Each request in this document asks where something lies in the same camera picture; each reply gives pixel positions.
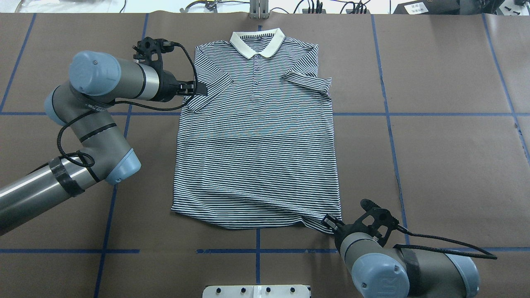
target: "black and white stripe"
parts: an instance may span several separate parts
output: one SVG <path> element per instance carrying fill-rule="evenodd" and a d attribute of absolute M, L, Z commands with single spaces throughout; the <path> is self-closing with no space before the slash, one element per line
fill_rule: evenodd
<path fill-rule="evenodd" d="M 241 38 L 259 52 L 272 35 Z M 227 41 L 196 48 L 208 95 L 182 110 L 171 210 L 228 229 L 331 232 L 320 223 L 341 216 L 331 79 L 317 77 L 317 55 L 289 37 L 270 58 L 247 59 Z"/>

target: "clothing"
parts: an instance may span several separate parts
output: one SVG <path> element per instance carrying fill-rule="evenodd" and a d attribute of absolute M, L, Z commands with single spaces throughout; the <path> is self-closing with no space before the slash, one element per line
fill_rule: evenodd
<path fill-rule="evenodd" d="M 330 78 L 318 45 L 280 29 L 198 46 L 208 95 L 183 108 L 171 210 L 229 229 L 341 216 Z"/>

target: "shirt cuff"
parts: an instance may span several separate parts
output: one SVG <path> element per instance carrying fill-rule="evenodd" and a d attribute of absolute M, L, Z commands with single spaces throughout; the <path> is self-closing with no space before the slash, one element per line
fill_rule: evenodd
<path fill-rule="evenodd" d="M 301 73 L 288 71 L 286 74 L 282 75 L 284 79 L 294 83 L 296 85 L 306 87 L 308 89 L 317 91 L 326 99 L 331 99 L 330 96 L 330 86 L 331 78 L 319 78 L 314 76 L 308 76 Z"/>
<path fill-rule="evenodd" d="M 186 105 L 186 107 L 193 111 L 198 112 L 204 108 L 210 101 L 214 100 L 219 96 L 223 91 L 225 91 L 234 80 L 232 77 L 223 72 L 217 71 L 210 75 L 208 81 L 206 82 L 206 88 L 208 90 L 208 95 L 198 95 L 196 94 L 193 99 Z M 184 97 L 185 101 L 188 101 L 190 97 Z"/>

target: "robotic arm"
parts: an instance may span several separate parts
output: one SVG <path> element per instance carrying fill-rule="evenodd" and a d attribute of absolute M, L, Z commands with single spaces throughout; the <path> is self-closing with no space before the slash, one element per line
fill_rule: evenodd
<path fill-rule="evenodd" d="M 354 224 L 346 225 L 332 215 L 327 215 L 322 223 L 333 229 L 335 246 L 363 297 L 472 298 L 477 295 L 480 277 L 470 257 L 497 259 L 496 256 L 464 242 L 413 234 L 400 226 L 390 211 L 370 200 L 362 200 L 361 207 L 366 213 Z M 367 226 L 363 220 L 369 216 L 374 222 Z M 387 228 L 385 235 L 378 231 L 381 226 Z M 383 248 L 393 230 L 468 246 L 483 255 L 402 244 Z"/>
<path fill-rule="evenodd" d="M 195 81 L 189 82 L 177 81 L 163 70 L 162 54 L 173 51 L 174 46 L 181 47 L 192 63 L 180 44 L 150 37 L 133 47 L 139 63 L 92 51 L 82 51 L 74 57 L 70 80 L 46 98 L 45 110 L 63 126 L 59 135 L 71 126 L 83 148 L 66 154 L 59 137 L 62 156 L 0 189 L 0 235 L 102 180 L 115 185 L 140 169 L 134 150 L 107 109 L 117 103 L 116 98 L 167 102 L 175 95 L 205 95 L 205 85 L 195 83 L 195 68 Z"/>

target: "shirt collar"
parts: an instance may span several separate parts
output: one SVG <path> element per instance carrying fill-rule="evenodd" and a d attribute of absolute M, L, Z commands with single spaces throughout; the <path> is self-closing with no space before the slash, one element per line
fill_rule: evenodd
<path fill-rule="evenodd" d="M 241 39 L 241 36 L 259 37 L 271 33 L 273 33 L 274 36 L 272 37 L 270 43 L 261 52 L 256 52 Z M 256 54 L 259 54 L 265 58 L 270 58 L 276 53 L 276 51 L 278 51 L 284 39 L 284 33 L 280 30 L 280 28 L 277 28 L 257 32 L 234 32 L 230 38 L 230 43 L 239 53 L 241 53 L 241 55 L 245 56 L 247 59 L 252 58 Z"/>

